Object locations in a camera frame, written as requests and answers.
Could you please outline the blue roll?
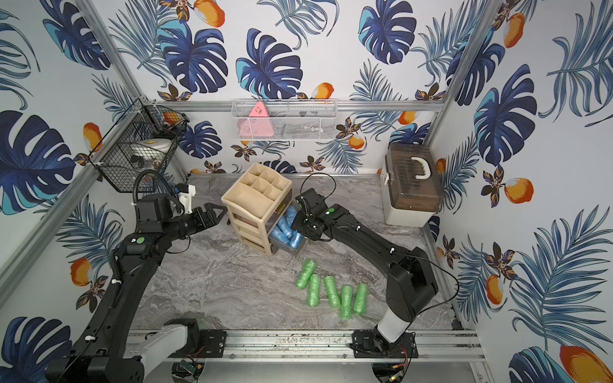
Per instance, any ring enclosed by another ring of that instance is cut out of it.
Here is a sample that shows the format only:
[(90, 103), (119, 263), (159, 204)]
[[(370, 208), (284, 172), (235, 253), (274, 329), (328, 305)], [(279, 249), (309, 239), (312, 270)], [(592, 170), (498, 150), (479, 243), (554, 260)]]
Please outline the blue roll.
[(290, 206), (287, 208), (286, 213), (285, 213), (285, 218), (287, 220), (287, 223), (291, 226), (292, 223), (295, 220), (295, 217), (297, 216), (298, 211), (294, 206)]
[(274, 227), (272, 229), (270, 237), (272, 239), (275, 239), (276, 241), (279, 241), (282, 244), (289, 244), (290, 242), (290, 239), (288, 239), (287, 236), (285, 236), (285, 234), (278, 227)]
[(304, 241), (304, 236), (300, 234), (298, 231), (295, 231), (292, 238), (290, 239), (289, 246), (294, 250), (298, 250), (298, 248), (301, 246), (303, 241)]
[(288, 239), (291, 239), (294, 231), (291, 229), (290, 225), (287, 223), (285, 217), (281, 216), (277, 223), (277, 227), (287, 236)]

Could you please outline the beige drawer organizer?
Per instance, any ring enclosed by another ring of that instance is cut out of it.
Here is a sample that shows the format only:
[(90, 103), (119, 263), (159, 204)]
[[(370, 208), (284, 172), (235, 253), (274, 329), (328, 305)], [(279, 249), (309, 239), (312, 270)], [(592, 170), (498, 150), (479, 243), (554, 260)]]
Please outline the beige drawer organizer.
[(274, 252), (269, 235), (293, 199), (293, 183), (275, 170), (253, 164), (221, 200), (242, 244)]

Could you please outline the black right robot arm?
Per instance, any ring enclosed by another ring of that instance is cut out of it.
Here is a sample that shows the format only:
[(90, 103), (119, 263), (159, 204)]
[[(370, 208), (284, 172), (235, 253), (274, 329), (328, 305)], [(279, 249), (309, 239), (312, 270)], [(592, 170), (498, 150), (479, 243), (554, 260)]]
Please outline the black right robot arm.
[(410, 325), (438, 294), (434, 265), (420, 247), (412, 250), (392, 243), (362, 224), (345, 207), (327, 205), (310, 188), (295, 198), (299, 210), (291, 228), (312, 240), (335, 240), (361, 255), (386, 277), (387, 311), (372, 331), (370, 346), (357, 351), (391, 357), (405, 346)]

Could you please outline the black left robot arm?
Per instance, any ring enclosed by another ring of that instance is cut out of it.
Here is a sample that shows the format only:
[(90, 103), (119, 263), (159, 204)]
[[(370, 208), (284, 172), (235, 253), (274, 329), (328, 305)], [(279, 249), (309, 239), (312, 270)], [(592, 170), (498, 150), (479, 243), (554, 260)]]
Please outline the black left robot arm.
[(218, 225), (228, 209), (207, 203), (182, 215), (175, 196), (151, 194), (135, 203), (137, 231), (110, 252), (112, 279), (89, 325), (65, 356), (46, 369), (51, 382), (139, 382), (146, 375), (144, 356), (126, 357), (130, 326), (146, 287), (177, 240)]

